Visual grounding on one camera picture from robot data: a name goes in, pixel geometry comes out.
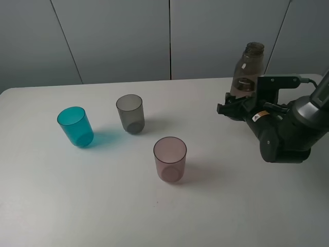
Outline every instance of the tabletop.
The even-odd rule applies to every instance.
[[[310,75],[317,82],[321,76]],[[328,246],[329,138],[302,164],[262,160],[244,122],[218,115],[232,78],[31,87],[0,95],[0,246]],[[311,84],[282,90],[288,102]],[[145,129],[116,109],[143,99]],[[81,106],[95,133],[73,146],[57,115]],[[177,184],[156,172],[164,136],[187,145]]]

